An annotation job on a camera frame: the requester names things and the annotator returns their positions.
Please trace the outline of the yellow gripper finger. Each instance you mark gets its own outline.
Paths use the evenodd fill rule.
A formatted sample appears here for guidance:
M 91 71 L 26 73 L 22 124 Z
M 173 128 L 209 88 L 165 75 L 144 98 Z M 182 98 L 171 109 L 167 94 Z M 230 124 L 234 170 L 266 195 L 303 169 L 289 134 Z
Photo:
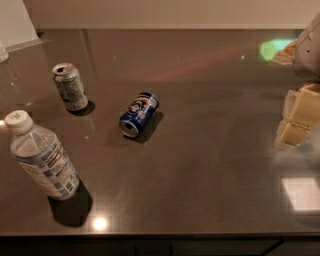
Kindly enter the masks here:
M 284 101 L 274 146 L 282 151 L 300 145 L 320 123 L 320 84 L 305 84 L 289 90 Z

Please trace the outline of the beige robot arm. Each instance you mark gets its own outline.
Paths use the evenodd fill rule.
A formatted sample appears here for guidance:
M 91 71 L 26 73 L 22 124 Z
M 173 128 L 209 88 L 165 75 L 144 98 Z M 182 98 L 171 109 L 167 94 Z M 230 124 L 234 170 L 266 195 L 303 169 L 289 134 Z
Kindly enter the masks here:
M 272 61 L 291 65 L 304 81 L 299 90 L 288 91 L 276 132 L 275 147 L 287 151 L 300 145 L 320 123 L 320 13 Z

